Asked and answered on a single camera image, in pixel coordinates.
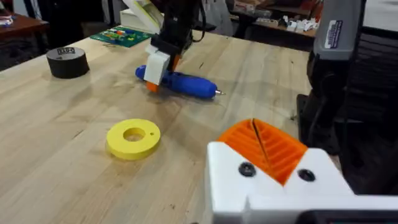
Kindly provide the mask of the white orange left gripper left finger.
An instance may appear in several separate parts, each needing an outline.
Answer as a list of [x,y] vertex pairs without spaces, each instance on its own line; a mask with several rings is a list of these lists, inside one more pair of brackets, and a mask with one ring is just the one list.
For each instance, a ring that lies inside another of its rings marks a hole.
[[206,206],[211,223],[264,223],[257,199],[280,196],[283,187],[270,167],[254,119],[245,119],[207,145]]

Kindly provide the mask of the white orange left gripper right finger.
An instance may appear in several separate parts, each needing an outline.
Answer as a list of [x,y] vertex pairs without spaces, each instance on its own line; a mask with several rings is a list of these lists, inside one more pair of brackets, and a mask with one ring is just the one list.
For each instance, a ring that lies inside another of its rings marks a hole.
[[329,155],[259,119],[252,121],[264,154],[259,166],[288,194],[353,195]]

